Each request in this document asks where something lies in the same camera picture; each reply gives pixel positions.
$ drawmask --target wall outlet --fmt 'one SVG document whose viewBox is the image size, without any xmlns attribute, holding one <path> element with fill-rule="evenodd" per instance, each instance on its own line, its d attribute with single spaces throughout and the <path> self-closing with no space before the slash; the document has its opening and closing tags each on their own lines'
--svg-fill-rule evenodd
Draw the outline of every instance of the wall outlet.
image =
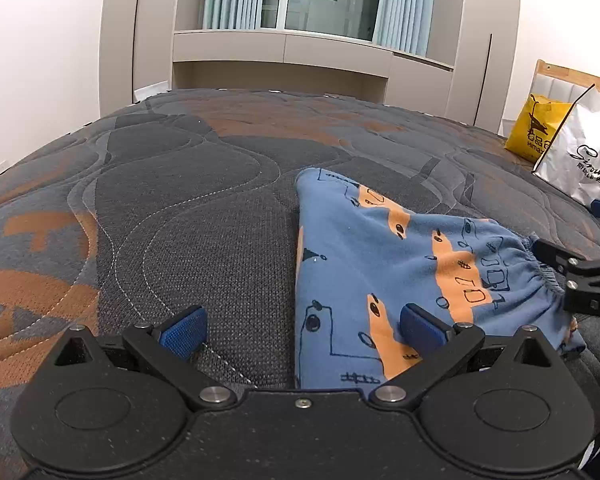
<svg viewBox="0 0 600 480">
<path fill-rule="evenodd" d="M 9 163 L 8 160 L 2 161 L 0 163 L 0 174 L 4 173 L 5 171 L 7 171 L 10 167 L 11 167 L 11 164 Z"/>
</svg>

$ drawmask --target folded blue clothing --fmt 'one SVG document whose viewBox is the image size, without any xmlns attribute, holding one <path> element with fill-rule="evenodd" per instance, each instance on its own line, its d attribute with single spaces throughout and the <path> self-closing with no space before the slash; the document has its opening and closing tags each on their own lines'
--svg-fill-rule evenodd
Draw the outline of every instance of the folded blue clothing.
<svg viewBox="0 0 600 480">
<path fill-rule="evenodd" d="M 560 352 L 584 350 L 532 238 L 489 219 L 414 213 L 333 171 L 301 171 L 296 190 L 298 387 L 368 394 L 419 362 L 400 333 L 408 303 L 488 335 L 534 324 Z"/>
</svg>

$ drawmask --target white bag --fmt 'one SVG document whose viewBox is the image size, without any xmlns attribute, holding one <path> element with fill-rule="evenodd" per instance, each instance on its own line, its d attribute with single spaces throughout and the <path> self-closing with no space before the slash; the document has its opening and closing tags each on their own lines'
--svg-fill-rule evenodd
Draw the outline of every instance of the white bag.
<svg viewBox="0 0 600 480">
<path fill-rule="evenodd" d="M 534 174 L 585 206 L 600 199 L 600 94 L 593 85 L 571 107 Z"/>
</svg>

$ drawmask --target bag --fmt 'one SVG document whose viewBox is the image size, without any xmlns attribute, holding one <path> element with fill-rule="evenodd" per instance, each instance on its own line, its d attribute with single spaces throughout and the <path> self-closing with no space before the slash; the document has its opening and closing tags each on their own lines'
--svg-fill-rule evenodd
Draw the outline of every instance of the bag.
<svg viewBox="0 0 600 480">
<path fill-rule="evenodd" d="M 534 174 L 585 206 L 600 200 L 600 94 L 594 85 L 574 102 Z"/>
<path fill-rule="evenodd" d="M 570 108 L 570 103 L 551 101 L 543 95 L 529 95 L 505 149 L 535 162 L 551 143 Z"/>
</svg>

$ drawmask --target silver screw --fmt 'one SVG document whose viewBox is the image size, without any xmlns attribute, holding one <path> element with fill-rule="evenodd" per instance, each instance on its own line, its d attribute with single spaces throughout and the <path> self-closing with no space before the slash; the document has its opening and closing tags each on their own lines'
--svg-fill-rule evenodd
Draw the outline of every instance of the silver screw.
<svg viewBox="0 0 600 480">
<path fill-rule="evenodd" d="M 310 408 L 312 404 L 309 399 L 296 399 L 296 408 Z"/>
<path fill-rule="evenodd" d="M 200 399 L 211 404 L 225 402 L 231 397 L 231 390 L 224 386 L 207 386 L 200 392 Z"/>
<path fill-rule="evenodd" d="M 376 390 L 376 398 L 382 402 L 399 402 L 407 396 L 400 386 L 380 386 Z"/>
</svg>

